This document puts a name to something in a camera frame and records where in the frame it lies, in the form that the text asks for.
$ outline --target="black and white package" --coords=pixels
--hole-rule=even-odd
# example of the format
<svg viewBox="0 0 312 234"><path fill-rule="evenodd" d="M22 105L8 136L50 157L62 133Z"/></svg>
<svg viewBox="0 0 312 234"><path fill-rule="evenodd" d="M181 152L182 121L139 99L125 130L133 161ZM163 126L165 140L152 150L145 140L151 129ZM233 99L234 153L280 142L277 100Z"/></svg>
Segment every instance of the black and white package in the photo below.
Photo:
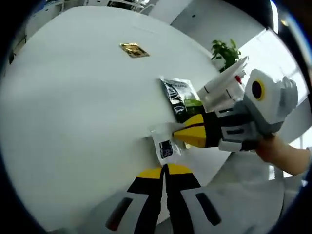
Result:
<svg viewBox="0 0 312 234"><path fill-rule="evenodd" d="M172 132L183 128L180 123L163 123L151 128L156 154L160 164L177 163L184 149L183 142L173 139Z"/></svg>
<svg viewBox="0 0 312 234"><path fill-rule="evenodd" d="M192 116L205 112L190 80L164 77L160 80L178 123L184 123Z"/></svg>

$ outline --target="yellow eye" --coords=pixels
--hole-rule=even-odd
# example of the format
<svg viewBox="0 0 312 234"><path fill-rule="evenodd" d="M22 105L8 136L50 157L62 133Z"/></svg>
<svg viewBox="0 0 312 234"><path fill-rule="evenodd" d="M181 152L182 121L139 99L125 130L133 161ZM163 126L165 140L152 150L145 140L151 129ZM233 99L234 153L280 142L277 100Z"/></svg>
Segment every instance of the yellow eye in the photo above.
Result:
<svg viewBox="0 0 312 234"><path fill-rule="evenodd" d="M256 79L252 84L252 92L255 99L261 101L265 96L265 87L261 80Z"/></svg>

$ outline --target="gold sticker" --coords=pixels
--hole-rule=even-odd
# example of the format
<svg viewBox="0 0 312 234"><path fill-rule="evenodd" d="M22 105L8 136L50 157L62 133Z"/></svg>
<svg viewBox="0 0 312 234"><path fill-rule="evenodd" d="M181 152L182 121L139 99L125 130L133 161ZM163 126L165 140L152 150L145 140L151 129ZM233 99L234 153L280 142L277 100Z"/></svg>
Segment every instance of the gold sticker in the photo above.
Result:
<svg viewBox="0 0 312 234"><path fill-rule="evenodd" d="M132 58L147 57L149 54L136 43L121 43L121 48Z"/></svg>

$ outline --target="round table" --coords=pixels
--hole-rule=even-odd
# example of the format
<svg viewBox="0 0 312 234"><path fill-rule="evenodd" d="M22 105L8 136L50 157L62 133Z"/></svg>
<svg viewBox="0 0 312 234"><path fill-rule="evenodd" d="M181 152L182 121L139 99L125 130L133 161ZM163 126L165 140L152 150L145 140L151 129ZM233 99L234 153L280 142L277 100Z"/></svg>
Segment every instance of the round table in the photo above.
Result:
<svg viewBox="0 0 312 234"><path fill-rule="evenodd" d="M120 43L150 56L131 58ZM149 16L77 7L41 28L0 86L4 163L25 207L47 230L80 223L141 171L159 166L150 127L175 118L159 76L198 90L218 74L209 52ZM207 185L229 152L186 151L181 164ZM162 203L159 222L168 217Z"/></svg>

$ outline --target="yellow stripe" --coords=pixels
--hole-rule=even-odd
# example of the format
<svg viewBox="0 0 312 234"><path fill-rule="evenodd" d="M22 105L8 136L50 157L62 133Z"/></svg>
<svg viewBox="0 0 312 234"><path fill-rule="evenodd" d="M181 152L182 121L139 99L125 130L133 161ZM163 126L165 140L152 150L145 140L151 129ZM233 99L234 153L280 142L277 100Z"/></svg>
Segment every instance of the yellow stripe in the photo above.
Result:
<svg viewBox="0 0 312 234"><path fill-rule="evenodd" d="M161 168L148 169L141 172L137 177L148 179L160 179Z"/></svg>
<svg viewBox="0 0 312 234"><path fill-rule="evenodd" d="M169 174L171 175L192 173L192 171L188 169L186 166L178 164L168 164L168 168Z"/></svg>
<svg viewBox="0 0 312 234"><path fill-rule="evenodd" d="M184 122L185 127L187 126L191 126L193 124L197 124L197 123L203 123L204 119L203 116L201 114L195 115L191 118L189 118L187 121Z"/></svg>
<svg viewBox="0 0 312 234"><path fill-rule="evenodd" d="M198 148L206 147L206 131L204 126L196 126L174 132L174 138Z"/></svg>

